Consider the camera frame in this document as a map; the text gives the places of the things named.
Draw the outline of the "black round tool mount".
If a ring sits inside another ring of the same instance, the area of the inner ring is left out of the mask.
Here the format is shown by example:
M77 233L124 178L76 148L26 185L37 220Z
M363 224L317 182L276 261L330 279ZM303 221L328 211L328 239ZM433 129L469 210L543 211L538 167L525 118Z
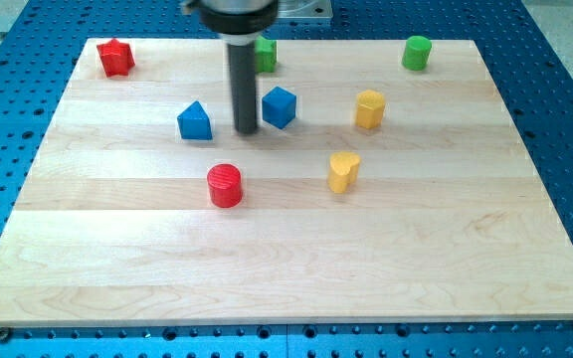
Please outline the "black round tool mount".
M183 0L180 6L183 14L197 13L209 30L235 41L269 28L279 11L278 0Z

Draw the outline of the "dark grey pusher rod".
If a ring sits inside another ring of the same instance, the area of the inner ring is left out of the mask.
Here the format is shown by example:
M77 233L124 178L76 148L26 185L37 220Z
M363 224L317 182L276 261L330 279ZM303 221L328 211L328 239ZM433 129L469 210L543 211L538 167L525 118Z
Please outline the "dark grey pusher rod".
M255 43L228 45L227 55L234 128L250 135L258 129Z

